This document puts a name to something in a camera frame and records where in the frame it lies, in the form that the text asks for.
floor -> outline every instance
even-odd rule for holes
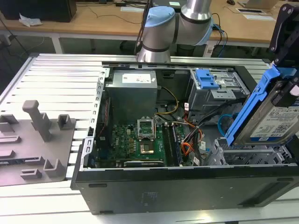
[[[28,52],[38,53],[54,53],[54,47],[52,41],[48,37],[28,37],[18,36],[17,39],[24,46]],[[4,47],[0,45],[0,93],[6,88],[10,80],[14,77],[24,61],[27,59],[27,55],[21,48],[16,39],[11,41],[11,46]],[[112,54],[112,55],[132,55],[134,44],[133,41],[127,41],[122,44],[117,40],[95,40],[96,50],[92,52],[89,39],[73,39],[62,38],[62,46],[65,53],[68,54]],[[171,55],[177,56],[189,56],[184,49],[189,49],[190,46],[179,46],[178,52],[176,45],[171,47]],[[194,49],[193,56],[201,57],[203,55],[205,45],[197,46]],[[221,50],[221,46],[217,47],[212,57],[217,57]],[[271,60],[271,54],[267,52],[267,49],[260,49],[255,57],[251,56],[252,48],[247,47],[235,47],[226,46],[224,48],[221,57],[232,58],[268,58]]]

motherboard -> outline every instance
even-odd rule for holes
[[[181,125],[115,124],[111,146],[98,149],[96,164],[107,168],[179,166],[183,163],[180,143],[184,137]]]

table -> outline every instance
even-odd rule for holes
[[[242,8],[236,1],[234,6],[228,4],[216,4],[213,0],[211,4],[211,12],[218,13],[221,20],[221,28],[228,34],[227,45],[244,46],[244,47],[263,47],[270,45],[276,21],[248,20],[245,14],[239,13],[236,8]],[[280,7],[285,1],[279,1],[271,10],[263,10],[266,15],[277,19]],[[214,22],[218,23],[218,17],[214,17]],[[218,31],[213,31],[210,40],[206,43],[204,52],[205,57],[211,57],[213,49],[219,40]]]
[[[277,18],[279,8],[284,2],[279,2],[268,15]],[[43,25],[37,27],[26,27],[18,21],[4,20],[7,27],[14,35],[26,36],[45,36],[50,37],[56,53],[63,53],[63,47],[59,39],[68,38],[87,38],[87,39],[108,39],[108,40],[130,40],[135,41],[138,35],[140,24],[126,22],[116,16],[103,16],[97,18],[97,15],[117,15],[125,20],[132,22],[141,22],[142,13],[122,12],[120,7],[115,5],[90,6],[83,7],[80,4],[77,13],[70,23],[60,23],[52,21],[42,21]],[[228,5],[225,0],[213,0],[211,12],[218,13],[221,19],[221,27],[228,34],[227,45],[249,46],[249,47],[268,47],[272,38],[275,21],[248,20],[243,14],[237,13],[235,8]],[[7,35],[10,33],[0,24],[0,40],[10,44]],[[209,42],[207,43],[204,56],[210,57],[214,46],[220,39],[217,31],[213,31]]]
[[[37,99],[49,119],[67,113],[77,120],[66,181],[0,187],[0,223],[133,223],[197,224],[238,221],[240,224],[294,224],[299,222],[299,188],[295,188],[264,208],[158,212],[93,216],[79,191],[71,183],[78,146],[86,135],[93,107],[98,72],[102,62],[119,59],[135,62],[133,56],[40,54],[28,58],[0,96],[0,114],[12,112],[26,119],[21,105]],[[243,65],[258,81],[269,65],[261,59],[172,57],[173,62]]]

power supply label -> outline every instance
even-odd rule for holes
[[[123,74],[122,83],[151,83],[150,74]]]
[[[299,107],[273,107],[251,134],[253,141],[273,141],[299,125]]]

computer tower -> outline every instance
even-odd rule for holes
[[[76,14],[75,0],[0,0],[0,11],[8,20],[20,14],[41,21],[70,22]]]

